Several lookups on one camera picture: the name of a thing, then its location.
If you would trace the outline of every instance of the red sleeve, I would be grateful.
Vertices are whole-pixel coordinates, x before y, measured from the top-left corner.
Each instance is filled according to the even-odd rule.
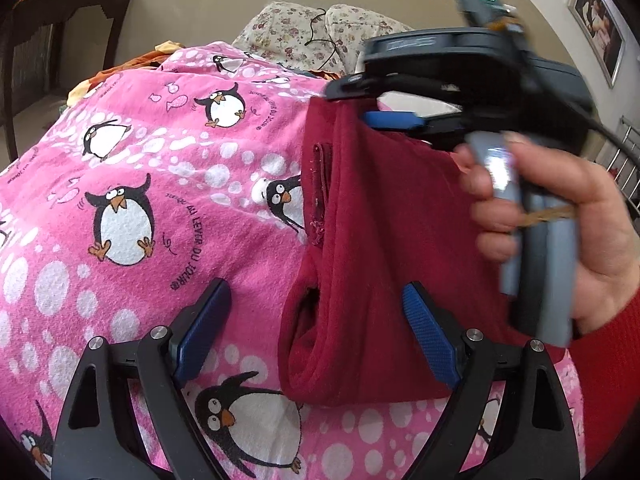
[[[640,291],[616,318],[576,340],[587,469],[607,452],[640,399]]]

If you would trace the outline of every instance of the black wire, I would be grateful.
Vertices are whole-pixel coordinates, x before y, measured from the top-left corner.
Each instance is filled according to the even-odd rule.
[[[317,16],[311,18],[311,21],[309,21],[309,28],[311,29],[311,39],[305,43],[305,46],[308,46],[310,43],[313,43],[314,41],[325,41],[327,43],[331,43],[334,46],[334,51],[331,53],[331,55],[324,60],[324,63],[322,63],[322,65],[316,68],[316,70],[322,70],[322,67],[329,62],[329,60],[334,56],[334,54],[338,54],[338,46],[335,44],[334,39],[331,37],[328,31],[327,31],[327,35],[329,36],[328,40],[320,40],[320,39],[314,40],[314,21],[317,20],[320,16],[326,15],[326,10],[324,10],[322,7],[318,7],[318,9],[322,10],[322,12]]]

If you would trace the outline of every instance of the picture frame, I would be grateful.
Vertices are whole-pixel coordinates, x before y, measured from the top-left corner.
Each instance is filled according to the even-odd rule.
[[[569,0],[568,7],[598,59],[610,88],[616,83],[625,39],[605,0]]]

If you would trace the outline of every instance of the penguin print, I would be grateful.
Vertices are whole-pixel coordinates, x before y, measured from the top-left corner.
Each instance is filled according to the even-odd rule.
[[[253,81],[253,83],[273,83],[274,85],[284,85],[291,81],[288,77],[272,77],[271,79],[265,79],[264,81]]]
[[[114,264],[132,266],[150,258],[154,252],[154,213],[146,192],[151,175],[146,174],[140,187],[118,186],[105,195],[86,192],[89,204],[96,209],[94,217],[94,244],[89,254]]]
[[[33,459],[36,466],[47,478],[51,478],[51,460],[53,456],[53,434],[47,422],[47,417],[40,403],[36,400],[36,406],[40,412],[40,420],[42,422],[42,430],[40,434],[33,431],[25,430],[20,434],[20,440],[24,449],[26,449]]]
[[[257,374],[245,372],[202,390],[195,402],[196,420],[245,475],[255,478],[245,462],[299,474],[298,406],[282,392],[242,386]]]
[[[84,134],[84,152],[92,153],[104,161],[107,156],[113,151],[116,145],[122,140],[124,134],[126,134],[131,126],[124,126],[123,124],[113,124],[116,122],[114,119],[106,121],[101,124],[94,124]]]
[[[225,56],[213,56],[211,62],[216,64],[218,72],[235,73],[244,61],[242,59],[231,59]]]
[[[273,180],[267,186],[265,197],[270,211],[295,232],[304,229],[302,186],[300,175],[287,180]]]
[[[244,119],[246,105],[238,93],[238,83],[230,90],[217,90],[208,98],[194,99],[196,104],[204,106],[207,115],[206,126],[228,128]]]

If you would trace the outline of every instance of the floral pillow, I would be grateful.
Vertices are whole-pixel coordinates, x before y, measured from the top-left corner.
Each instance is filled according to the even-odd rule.
[[[307,44],[311,39],[325,41]],[[324,64],[323,70],[345,73],[326,31],[322,9],[272,2],[248,23],[232,44],[285,67],[318,70]]]
[[[329,7],[324,17],[329,35],[338,47],[338,55],[347,73],[354,73],[363,44],[374,36],[386,36],[396,32],[413,30],[400,23],[373,12],[344,4]]]

